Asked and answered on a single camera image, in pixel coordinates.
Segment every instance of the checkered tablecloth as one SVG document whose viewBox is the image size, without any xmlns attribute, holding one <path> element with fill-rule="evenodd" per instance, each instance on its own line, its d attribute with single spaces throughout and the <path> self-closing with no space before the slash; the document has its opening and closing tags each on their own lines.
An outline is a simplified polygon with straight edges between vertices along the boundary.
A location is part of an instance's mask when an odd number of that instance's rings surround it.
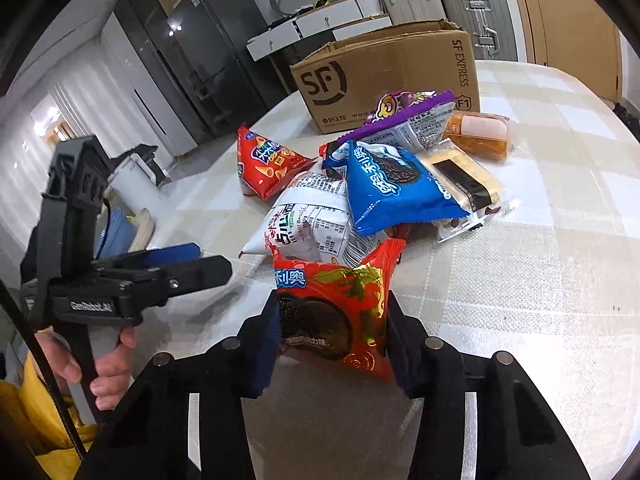
<svg viewBox="0 0 640 480">
<path fill-rule="evenodd" d="M 460 351 L 512 352 L 591 478 L 608 480 L 640 438 L 640 145 L 571 76 L 500 61 L 477 69 L 482 111 L 512 119 L 515 145 L 503 166 L 485 166 L 520 206 L 443 244 L 416 228 L 392 288 L 407 314 Z M 338 135 L 318 134 L 297 93 L 254 130 L 308 156 Z M 235 334 L 274 283 L 270 258 L 237 258 L 270 204 L 242 196 L 235 146 L 173 186 L 177 211 L 154 245 L 195 241 L 231 259 L 235 275 L 147 313 L 145 359 Z M 475 462 L 472 401 L 465 478 Z M 283 479 L 406 478 L 420 417 L 420 403 L 393 384 L 299 355 L 281 358 L 265 395 L 244 410 L 258 478 Z M 195 446 L 195 420 L 192 435 Z"/>
</svg>

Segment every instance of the ceiling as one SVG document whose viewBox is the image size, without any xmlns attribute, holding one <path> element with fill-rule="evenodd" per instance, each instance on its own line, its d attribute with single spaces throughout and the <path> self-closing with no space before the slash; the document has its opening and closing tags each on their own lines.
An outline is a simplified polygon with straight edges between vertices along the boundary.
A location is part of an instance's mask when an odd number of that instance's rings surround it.
<svg viewBox="0 0 640 480">
<path fill-rule="evenodd" d="M 118 0 L 71 0 L 47 27 L 0 98 L 0 123 L 60 59 L 100 34 Z"/>
</svg>

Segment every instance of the black cable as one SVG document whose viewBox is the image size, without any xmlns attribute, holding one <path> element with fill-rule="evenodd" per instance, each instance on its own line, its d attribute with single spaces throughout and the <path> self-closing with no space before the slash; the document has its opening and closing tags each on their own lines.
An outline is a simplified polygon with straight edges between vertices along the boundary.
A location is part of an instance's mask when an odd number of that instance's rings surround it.
<svg viewBox="0 0 640 480">
<path fill-rule="evenodd" d="M 36 361 L 36 364 L 40 368 L 45 386 L 49 391 L 49 395 L 51 395 L 51 399 L 53 399 L 58 415 L 62 420 L 62 425 L 65 427 L 66 434 L 69 436 L 78 457 L 82 460 L 86 454 L 86 449 L 84 448 L 82 439 L 80 439 L 80 435 L 78 435 L 78 430 L 76 430 L 76 427 L 71 420 L 71 415 L 69 415 L 68 409 L 66 408 L 65 400 L 62 397 L 62 393 L 60 392 L 53 370 L 51 369 L 51 366 L 49 366 L 49 362 L 42 351 L 42 347 L 40 346 L 38 339 L 29 327 L 27 320 L 20 312 L 20 308 L 16 305 L 14 298 L 4 286 L 4 282 L 2 280 L 0 280 L 0 305 L 4 308 L 9 320 L 14 324 L 16 330 L 26 343 L 27 348 L 30 350 L 34 361 Z"/>
<path fill-rule="evenodd" d="M 104 236 L 102 237 L 102 243 L 100 244 L 100 249 L 98 249 L 98 253 L 95 255 L 95 259 L 99 260 L 100 255 L 102 254 L 102 250 L 104 249 L 104 245 L 107 242 L 107 236 L 109 236 L 109 227 L 111 225 L 111 204 L 106 198 L 102 199 L 102 203 L 107 206 L 107 227 L 104 229 Z"/>
</svg>

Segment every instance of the wooden door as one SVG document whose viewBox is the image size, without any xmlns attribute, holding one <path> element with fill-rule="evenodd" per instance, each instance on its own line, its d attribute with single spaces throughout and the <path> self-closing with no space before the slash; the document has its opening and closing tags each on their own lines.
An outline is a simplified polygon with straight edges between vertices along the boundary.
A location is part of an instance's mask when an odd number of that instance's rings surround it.
<svg viewBox="0 0 640 480">
<path fill-rule="evenodd" d="M 527 60 L 559 68 L 594 94 L 622 97 L 620 35 L 594 0 L 518 0 Z"/>
</svg>

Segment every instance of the screw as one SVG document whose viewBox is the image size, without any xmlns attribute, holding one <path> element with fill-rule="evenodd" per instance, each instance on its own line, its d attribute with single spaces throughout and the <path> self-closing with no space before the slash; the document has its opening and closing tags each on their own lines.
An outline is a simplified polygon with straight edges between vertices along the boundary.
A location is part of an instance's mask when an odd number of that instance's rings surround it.
<svg viewBox="0 0 640 480">
<path fill-rule="evenodd" d="M 439 337 L 431 336 L 424 340 L 424 344 L 432 350 L 440 350 L 444 346 L 444 341 Z"/>
<path fill-rule="evenodd" d="M 498 359 L 499 363 L 503 365 L 510 365 L 513 363 L 513 356 L 509 352 L 498 352 L 495 355 L 495 358 Z"/>
<path fill-rule="evenodd" d="M 169 352 L 160 352 L 159 354 L 154 355 L 152 363 L 154 364 L 154 366 L 164 366 L 165 364 L 168 364 L 168 362 L 173 358 L 174 356 L 169 354 Z"/>
<path fill-rule="evenodd" d="M 225 350 L 236 350 L 237 348 L 240 348 L 240 345 L 241 341 L 235 336 L 227 337 L 222 342 L 222 348 Z"/>
</svg>

